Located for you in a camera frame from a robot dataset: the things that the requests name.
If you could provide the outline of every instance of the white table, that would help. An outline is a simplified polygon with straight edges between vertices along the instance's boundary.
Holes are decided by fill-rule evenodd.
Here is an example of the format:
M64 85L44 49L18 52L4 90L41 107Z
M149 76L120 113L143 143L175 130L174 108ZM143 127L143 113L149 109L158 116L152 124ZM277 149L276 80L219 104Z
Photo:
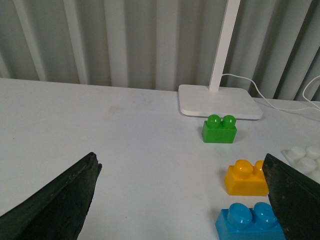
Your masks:
M0 79L0 215L95 152L103 167L79 240L217 240L221 209L269 202L227 195L229 165L320 147L319 112L256 102L261 120L238 120L233 144L210 144L177 92Z

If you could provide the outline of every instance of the curtain fold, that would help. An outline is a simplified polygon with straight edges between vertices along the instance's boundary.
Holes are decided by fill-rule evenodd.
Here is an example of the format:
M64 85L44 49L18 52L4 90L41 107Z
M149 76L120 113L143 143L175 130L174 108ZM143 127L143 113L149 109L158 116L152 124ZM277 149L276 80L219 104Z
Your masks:
M0 77L177 91L209 85L227 0L0 4ZM224 73L303 101L320 75L320 0L241 0ZM320 99L320 80L306 97ZM221 86L250 82L224 76Z

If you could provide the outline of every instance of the power cord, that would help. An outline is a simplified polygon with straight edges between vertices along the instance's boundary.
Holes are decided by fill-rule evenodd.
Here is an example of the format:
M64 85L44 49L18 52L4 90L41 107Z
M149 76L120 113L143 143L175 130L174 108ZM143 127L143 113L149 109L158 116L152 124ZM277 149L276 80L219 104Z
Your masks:
M306 89L309 87L309 85L310 85L313 81L315 81L316 79L320 78L320 75L319 75L319 76L316 76L314 79L312 79L312 80L307 84L307 86L305 86L305 88L304 88L304 90L303 90L303 92L302 92L303 98L304 98L305 100L307 100L309 103L311 103L312 105L314 105L315 107L310 106L310 107L304 107L304 108L300 108L300 109L285 109L285 108L278 108L278 107L273 106L273 105L265 98L265 96L262 95L262 93L259 91L256 83L255 83L252 79L250 79L250 78L247 78L247 77L244 77L244 76L238 76L238 75L234 75L234 74L230 74L230 73L222 74L222 76L233 76L233 77L236 77L236 78L249 80L250 82L253 83L253 85L254 85L256 91L258 92L258 94L259 94L271 107L273 107L274 109L282 110L282 111L301 111L301 110L305 110L305 109L315 109L315 110L317 110L317 111L320 111L320 106L316 105L314 102L310 101L309 99L307 99L307 98L305 97L305 91L306 91Z

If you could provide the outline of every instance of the lego brick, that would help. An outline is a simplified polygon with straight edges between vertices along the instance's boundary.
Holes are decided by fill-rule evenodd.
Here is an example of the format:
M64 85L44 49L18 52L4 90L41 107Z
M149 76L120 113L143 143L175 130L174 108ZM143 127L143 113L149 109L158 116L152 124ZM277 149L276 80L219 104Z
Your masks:
M230 165L224 177L226 191L229 195L266 196L268 185L262 171L264 161L259 160L254 166L245 160L237 160Z
M290 150L282 150L281 153L294 169L320 184L319 148L308 146L303 149L293 146Z
M271 206L265 202L254 208L233 203L220 211L215 227L220 240L285 240Z
M237 128L236 118L232 115L226 115L221 118L218 115L210 115L207 121L204 121L202 128L202 138L205 143L232 144L234 142Z

